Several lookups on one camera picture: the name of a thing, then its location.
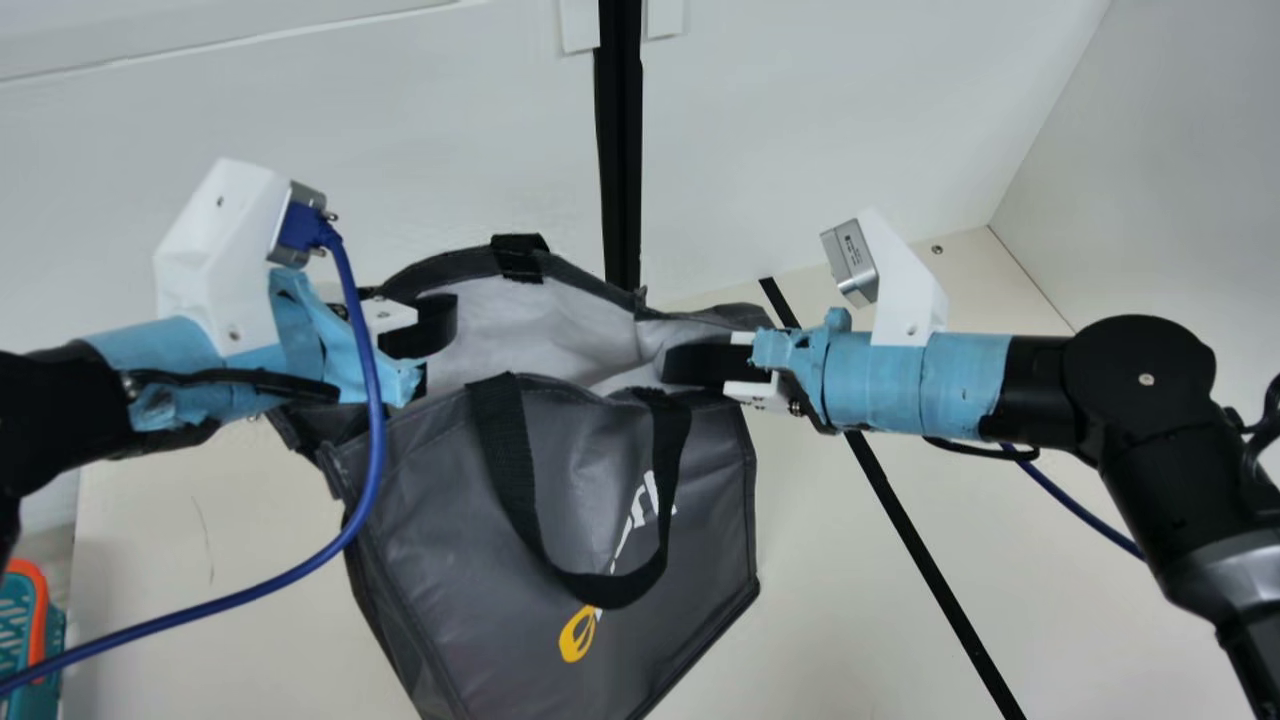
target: white table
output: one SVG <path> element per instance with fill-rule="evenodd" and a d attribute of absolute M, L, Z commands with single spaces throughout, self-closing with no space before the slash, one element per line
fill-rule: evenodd
<path fill-rule="evenodd" d="M 922 247 L 951 329 L 1061 334 L 1062 319 L 986 229 Z M 842 300 L 826 268 L 778 282 L 806 324 Z M 755 283 L 684 307 L 745 300 Z M 868 325 L 865 316 L 858 324 Z M 844 441 L 749 414 L 759 454 L 763 594 L 650 715 L 998 717 Z M 891 482 L 1029 717 L 1247 717 L 1211 628 L 1169 606 L 1146 568 L 1011 464 L 918 438 L 872 439 Z M 1119 523 L 1075 460 L 1041 466 Z M 72 611 L 78 637 L 284 570 L 338 529 L 320 474 L 265 423 L 205 446 L 84 471 Z M 340 562 L 248 607 L 84 664 L 81 719 L 416 717 L 351 598 Z"/>

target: screw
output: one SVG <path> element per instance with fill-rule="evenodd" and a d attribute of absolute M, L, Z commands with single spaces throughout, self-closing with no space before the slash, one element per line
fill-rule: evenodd
<path fill-rule="evenodd" d="M 142 391 L 138 387 L 138 380 L 133 379 L 133 375 L 120 375 L 120 386 L 124 388 L 124 397 L 128 397 L 131 402 L 137 400 Z"/>

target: electrical cable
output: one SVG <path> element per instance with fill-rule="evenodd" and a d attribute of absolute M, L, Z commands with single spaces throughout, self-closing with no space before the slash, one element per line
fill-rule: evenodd
<path fill-rule="evenodd" d="M 319 238 L 319 245 L 333 254 L 334 264 L 338 266 L 338 277 L 342 281 L 343 299 L 347 302 L 351 315 L 351 328 L 356 336 L 356 350 L 360 355 L 360 368 L 365 375 L 365 392 L 369 396 L 369 471 L 365 480 L 364 493 L 361 493 L 360 502 L 356 503 L 356 509 L 352 511 L 351 519 L 342 528 L 342 532 L 338 533 L 338 537 L 293 569 L 287 570 L 269 580 L 264 580 L 251 588 L 116 630 L 95 641 L 90 641 L 84 644 L 60 652 L 59 655 L 46 659 L 42 662 L 37 662 L 31 667 L 0 680 L 0 697 L 5 697 L 28 683 L 44 678 L 50 673 L 61 670 L 69 665 L 74 665 L 82 660 L 88 660 L 95 655 L 100 655 L 122 644 L 168 630 L 170 628 L 177 628 L 178 625 L 184 625 L 193 620 L 200 620 L 218 612 L 232 610 L 233 607 L 239 607 L 278 589 L 285 588 L 323 566 L 325 562 L 342 552 L 342 550 L 347 547 L 352 539 L 355 539 L 356 533 L 360 532 L 360 528 L 365 524 L 365 520 L 374 509 L 374 501 L 378 498 L 378 489 L 381 484 L 383 465 L 387 461 L 387 419 L 383 415 L 381 387 L 378 382 L 378 365 L 374 357 L 372 341 L 370 340 L 369 327 L 365 324 L 365 315 L 360 309 L 360 292 L 356 287 L 356 279 L 351 270 L 351 260 L 347 258 L 347 251 L 342 246 L 342 237 L 338 232 L 334 231 L 328 222 L 321 223 L 321 227 L 324 228 L 324 233 Z"/>
<path fill-rule="evenodd" d="M 1012 460 L 1014 462 L 1021 460 L 1030 462 L 1032 460 L 1039 459 L 1039 448 L 1032 447 L 1030 450 L 1018 450 L 1011 445 L 1001 447 L 1000 450 L 989 447 L 974 447 L 972 445 L 964 445 L 961 442 L 951 442 L 950 439 L 943 439 L 940 437 L 924 436 L 924 442 L 937 447 L 938 450 L 946 450 L 947 452 L 955 452 L 959 455 L 972 455 L 974 457 L 986 457 L 988 460 Z"/>
<path fill-rule="evenodd" d="M 1002 442 L 1000 443 L 1000 446 L 1009 451 L 1016 451 L 1016 448 L 1009 445 L 1007 442 Z M 1147 561 L 1147 557 L 1142 553 L 1142 550 L 1138 548 L 1138 543 L 1126 538 L 1120 530 L 1106 524 L 1106 521 L 1103 521 L 1093 512 L 1085 510 L 1085 507 L 1079 502 L 1076 502 L 1070 495 L 1068 495 L 1066 491 L 1057 487 L 1057 484 L 1055 484 L 1053 480 L 1048 479 L 1048 475 L 1041 473 L 1039 468 L 1032 465 L 1027 460 L 1019 460 L 1018 466 L 1021 468 L 1024 473 L 1030 475 L 1032 479 L 1036 480 L 1037 484 L 1039 484 L 1039 487 L 1044 488 L 1044 492 L 1053 496 L 1053 500 L 1061 502 L 1062 507 L 1070 510 L 1073 515 L 1075 515 L 1080 520 L 1084 520 L 1087 525 L 1101 533 L 1108 541 L 1116 543 L 1116 546 L 1119 546 L 1120 550 L 1128 552 L 1129 555 L 1137 557 L 1138 560 L 1142 560 L 1143 562 Z"/>

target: gray tote bag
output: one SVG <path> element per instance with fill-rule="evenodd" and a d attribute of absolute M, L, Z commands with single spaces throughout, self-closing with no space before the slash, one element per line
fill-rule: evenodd
<path fill-rule="evenodd" d="M 456 306 L 421 397 L 388 419 L 381 493 L 346 552 L 419 714 L 644 716 L 759 593 L 741 409 L 664 386 L 663 363 L 767 315 L 657 313 L 538 236 L 424 260 L 370 292 Z M 348 509 L 364 413 L 270 415 Z"/>

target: gray fabric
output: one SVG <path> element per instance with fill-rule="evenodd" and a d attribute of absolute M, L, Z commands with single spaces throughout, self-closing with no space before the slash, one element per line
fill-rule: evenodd
<path fill-rule="evenodd" d="M 571 571 L 623 574 L 658 543 L 657 498 L 645 483 L 653 418 L 626 388 L 662 387 L 664 354 L 676 345 L 769 320 L 749 305 L 664 315 L 554 256 L 539 260 L 541 284 L 495 275 L 479 250 L 425 260 L 388 283 L 401 297 L 415 296 L 415 279 L 421 293 L 458 295 L 457 340 L 430 359 L 426 397 L 389 418 L 383 489 L 346 553 L 357 603 L 424 720 L 640 717 L 759 592 L 755 455 L 741 409 L 678 393 L 692 424 L 667 570 L 635 603 L 604 611 L 586 653 L 567 661 L 566 625 L 575 635 L 591 621 L 571 620 L 595 614 L 512 529 L 461 388 L 525 373 L 547 553 Z M 365 483 L 362 414 L 356 406 L 271 414 L 348 509 Z"/>
<path fill-rule="evenodd" d="M 532 380 L 525 413 L 548 553 L 563 568 L 608 571 L 635 492 L 649 469 L 652 420 L 620 392 L 600 398 L 552 379 Z M 424 717 L 484 720 L 635 717 L 756 592 L 753 547 L 755 457 L 736 404 L 694 409 L 681 457 L 671 560 L 636 603 L 607 611 L 586 656 L 563 660 L 559 635 L 582 603 L 559 587 L 511 529 L 493 488 L 465 393 L 429 401 L 390 424 L 383 500 L 360 552 L 383 597 L 376 623 L 392 644 L 421 641 L 392 661 Z M 365 438 L 332 455 L 343 495 L 362 488 Z M 657 546 L 652 503 L 617 573 Z M 411 616 L 406 630 L 403 614 Z M 436 657 L 461 708 L 420 657 Z"/>

